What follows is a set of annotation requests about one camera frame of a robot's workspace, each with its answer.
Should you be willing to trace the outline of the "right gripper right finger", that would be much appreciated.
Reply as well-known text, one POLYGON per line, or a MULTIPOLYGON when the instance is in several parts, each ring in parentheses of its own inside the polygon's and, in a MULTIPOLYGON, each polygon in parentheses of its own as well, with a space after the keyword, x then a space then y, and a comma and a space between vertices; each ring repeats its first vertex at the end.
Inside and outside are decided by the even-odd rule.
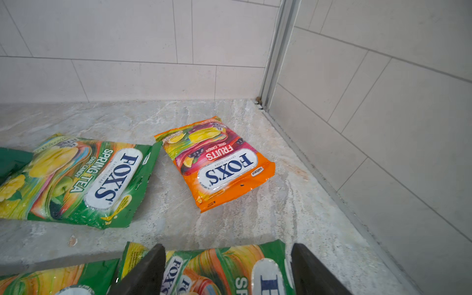
POLYGON ((297 295, 352 295, 304 244, 293 245, 291 259, 297 295))

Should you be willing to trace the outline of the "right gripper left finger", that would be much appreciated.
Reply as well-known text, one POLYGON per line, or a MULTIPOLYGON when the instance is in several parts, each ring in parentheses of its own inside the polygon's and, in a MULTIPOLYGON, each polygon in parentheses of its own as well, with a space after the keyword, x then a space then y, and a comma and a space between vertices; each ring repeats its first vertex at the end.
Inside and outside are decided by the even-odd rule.
POLYGON ((156 244, 117 284, 109 295, 159 295, 165 271, 165 247, 156 244))

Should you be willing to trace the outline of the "green Fox's candy bag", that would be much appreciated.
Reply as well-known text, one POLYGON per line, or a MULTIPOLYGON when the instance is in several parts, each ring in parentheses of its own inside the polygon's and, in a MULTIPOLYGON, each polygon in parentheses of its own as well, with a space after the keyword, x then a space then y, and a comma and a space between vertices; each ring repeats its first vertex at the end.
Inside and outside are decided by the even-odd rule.
MULTIPOLYGON (((285 250, 281 240, 206 250, 165 250, 160 295, 293 295, 285 250)), ((143 245, 129 242, 118 282, 149 252, 143 245)))
POLYGON ((105 295, 118 259, 1 277, 2 295, 105 295))
POLYGON ((1 184, 1 217, 102 230, 129 227, 160 150, 160 143, 53 135, 1 184))

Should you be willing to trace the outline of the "orange Fox's fruits candy bag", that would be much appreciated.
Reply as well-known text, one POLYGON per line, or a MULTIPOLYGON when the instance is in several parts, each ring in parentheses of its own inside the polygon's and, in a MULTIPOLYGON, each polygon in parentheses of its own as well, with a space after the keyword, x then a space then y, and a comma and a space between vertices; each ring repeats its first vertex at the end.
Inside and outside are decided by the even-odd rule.
POLYGON ((235 200, 275 175, 275 163, 217 116, 155 135, 201 212, 235 200))

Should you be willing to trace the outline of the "green Real crisps bag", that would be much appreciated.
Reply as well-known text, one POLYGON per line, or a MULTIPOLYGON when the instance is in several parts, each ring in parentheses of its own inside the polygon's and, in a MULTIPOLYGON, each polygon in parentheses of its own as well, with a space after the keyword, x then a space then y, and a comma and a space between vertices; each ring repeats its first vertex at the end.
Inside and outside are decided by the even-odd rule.
POLYGON ((3 184, 11 174, 24 168, 33 159, 32 152, 21 151, 6 147, 0 148, 0 184, 3 184))

